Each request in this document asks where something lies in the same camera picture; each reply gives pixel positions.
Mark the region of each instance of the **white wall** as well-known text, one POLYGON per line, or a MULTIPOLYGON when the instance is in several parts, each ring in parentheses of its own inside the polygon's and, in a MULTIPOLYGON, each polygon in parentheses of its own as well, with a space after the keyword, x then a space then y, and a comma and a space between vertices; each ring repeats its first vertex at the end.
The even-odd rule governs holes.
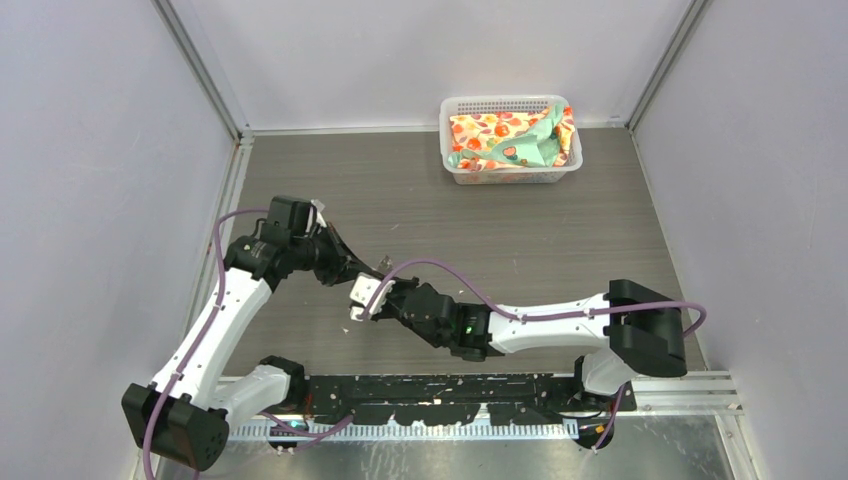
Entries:
POLYGON ((232 153, 149 0, 4 3, 0 469, 127 478, 232 153))
POLYGON ((444 98, 493 93, 623 123, 689 3, 191 1, 259 130, 436 125, 444 98))
POLYGON ((637 131, 768 479, 848 476, 848 4, 713 2, 637 131))

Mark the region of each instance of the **metal corner post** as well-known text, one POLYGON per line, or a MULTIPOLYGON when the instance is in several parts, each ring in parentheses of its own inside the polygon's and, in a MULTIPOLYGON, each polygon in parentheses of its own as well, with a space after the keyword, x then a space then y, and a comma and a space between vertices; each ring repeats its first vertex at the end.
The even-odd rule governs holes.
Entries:
POLYGON ((186 24, 181 18, 180 14, 178 14, 177 9, 174 7, 173 0, 151 0, 151 3, 156 10, 159 12, 160 17, 162 18, 162 22, 167 27, 168 31, 170 31, 171 35, 174 38, 174 41, 177 44, 177 47, 180 49, 180 52, 183 54, 183 58, 185 58, 186 63, 200 84, 200 88, 206 94, 206 97, 209 99, 212 104, 212 108, 215 109, 215 112, 218 114, 218 117, 221 119, 221 123, 226 128, 227 132, 233 138, 233 140, 240 140, 242 136, 242 131, 246 128, 247 122, 241 115, 241 110, 238 104, 235 101, 235 95, 232 92, 228 97, 230 101, 227 102, 224 99, 224 96, 221 94, 221 87, 226 86, 229 89, 229 83, 226 81, 224 77, 223 70, 220 68, 216 69, 218 73, 218 82, 214 80, 215 77, 210 73, 210 68, 208 68, 207 63, 210 60, 215 60, 214 58, 210 59, 210 56, 214 56, 211 46, 208 46, 208 41, 203 43, 207 46, 206 50, 206 62, 204 63, 204 56, 201 55, 198 50, 198 40, 205 41, 205 37, 202 35, 202 29, 200 28, 199 21, 196 18, 192 18, 195 20, 195 24, 197 27, 194 35, 190 35, 189 31, 186 29, 186 24), (239 113, 238 116, 234 115, 233 109, 239 113))
POLYGON ((639 102, 636 104, 636 108, 630 115, 630 120, 627 121, 626 127, 631 132, 635 131, 636 127, 639 126, 639 122, 642 120, 642 117, 645 116, 645 112, 651 105, 651 102, 665 80, 666 75, 668 75, 668 72, 671 71, 671 68, 674 66, 674 63, 677 61, 680 53, 689 41, 689 38, 691 38, 692 32, 695 31, 695 28, 698 26, 698 22, 701 20, 704 12, 706 12, 707 7, 711 3, 712 0, 692 0, 689 4, 689 8, 680 20, 680 24, 677 26, 677 30, 675 30, 674 35, 672 35, 671 41, 669 42, 665 53, 660 59, 660 62, 657 64, 657 68, 654 69, 654 73, 651 75, 650 80, 648 80, 645 90, 639 97, 639 102))

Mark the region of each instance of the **enclosure floor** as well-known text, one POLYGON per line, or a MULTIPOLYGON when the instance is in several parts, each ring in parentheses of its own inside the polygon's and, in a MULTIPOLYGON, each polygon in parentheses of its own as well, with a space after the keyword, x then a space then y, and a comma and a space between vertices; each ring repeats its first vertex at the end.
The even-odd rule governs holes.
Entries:
MULTIPOLYGON (((267 207, 280 194, 320 199, 325 218, 362 260, 441 259, 498 303, 577 300, 617 278, 679 298, 629 134, 587 129, 580 138, 583 168, 558 183, 459 186, 442 168, 437 133, 258 137, 240 206, 267 207)), ((252 219, 240 219, 234 235, 252 229, 252 219)), ((413 274, 458 301, 476 301, 436 267, 413 274)), ((397 321, 349 320, 349 289, 292 275, 248 326, 225 373, 243 375, 267 355, 314 374, 571 372, 585 353, 543 348, 464 362, 397 321)), ((689 368, 703 369, 694 338, 686 348, 689 368)))

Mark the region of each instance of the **white plastic basket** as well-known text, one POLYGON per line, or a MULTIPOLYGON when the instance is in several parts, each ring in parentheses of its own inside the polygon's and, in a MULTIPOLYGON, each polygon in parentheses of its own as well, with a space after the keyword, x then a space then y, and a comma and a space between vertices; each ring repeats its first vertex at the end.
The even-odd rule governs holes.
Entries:
POLYGON ((568 163, 551 168, 502 168, 472 172, 453 168, 448 157, 453 151, 453 133, 450 117, 454 115, 473 115, 476 113, 527 112, 535 113, 554 104, 568 105, 568 101, 559 95, 483 95, 476 97, 451 97, 442 102, 439 113, 439 144, 442 150, 442 165, 453 175, 460 185, 480 185, 488 183, 554 183, 566 173, 573 172, 583 165, 583 148, 580 135, 574 131, 571 142, 571 155, 568 163))

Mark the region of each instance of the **orange floral cloth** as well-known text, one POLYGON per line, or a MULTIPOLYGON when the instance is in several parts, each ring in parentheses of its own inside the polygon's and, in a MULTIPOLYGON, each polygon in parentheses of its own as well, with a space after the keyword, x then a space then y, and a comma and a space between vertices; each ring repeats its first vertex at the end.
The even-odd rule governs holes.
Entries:
MULTIPOLYGON (((464 148, 475 151, 489 152, 492 148, 507 138, 517 137, 527 131, 539 119, 550 112, 547 107, 539 113, 498 112, 474 115, 455 115, 450 117, 453 132, 453 151, 459 152, 464 148)), ((560 152, 554 167, 561 167, 568 162, 571 153, 571 137, 574 133, 574 115, 571 107, 563 109, 562 120, 554 128, 559 137, 560 152)), ((525 168, 521 165, 499 162, 496 160, 481 160, 471 158, 460 160, 459 168, 468 170, 494 170, 498 168, 525 168)))

